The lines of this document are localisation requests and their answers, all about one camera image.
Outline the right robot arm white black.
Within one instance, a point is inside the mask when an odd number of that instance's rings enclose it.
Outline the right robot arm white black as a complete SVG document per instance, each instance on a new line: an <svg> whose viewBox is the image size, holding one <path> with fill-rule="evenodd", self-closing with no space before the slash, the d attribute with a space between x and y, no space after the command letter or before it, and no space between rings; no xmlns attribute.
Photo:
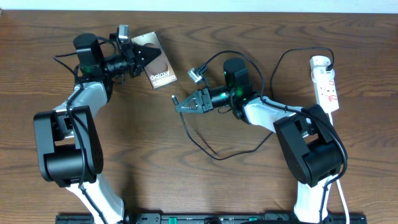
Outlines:
<svg viewBox="0 0 398 224"><path fill-rule="evenodd" d="M182 102L173 96L179 114L205 114L229 106L237 119L276 134L285 161L298 181L295 219L325 223L329 186L345 174L348 158L344 145L323 108L288 106L253 90L244 59L223 64L225 84L194 91Z"/></svg>

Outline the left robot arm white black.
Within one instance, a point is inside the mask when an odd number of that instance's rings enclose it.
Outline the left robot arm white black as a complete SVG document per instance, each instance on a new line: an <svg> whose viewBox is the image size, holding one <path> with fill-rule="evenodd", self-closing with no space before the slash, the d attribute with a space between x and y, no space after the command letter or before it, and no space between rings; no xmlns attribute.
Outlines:
<svg viewBox="0 0 398 224"><path fill-rule="evenodd" d="M90 211L92 223L135 223L103 174L94 118L110 101L114 81L139 76L161 51L134 44L121 34L106 39L85 33L75 37L73 45L79 63L70 70L72 94L56 108L34 116L40 174L75 194Z"/></svg>

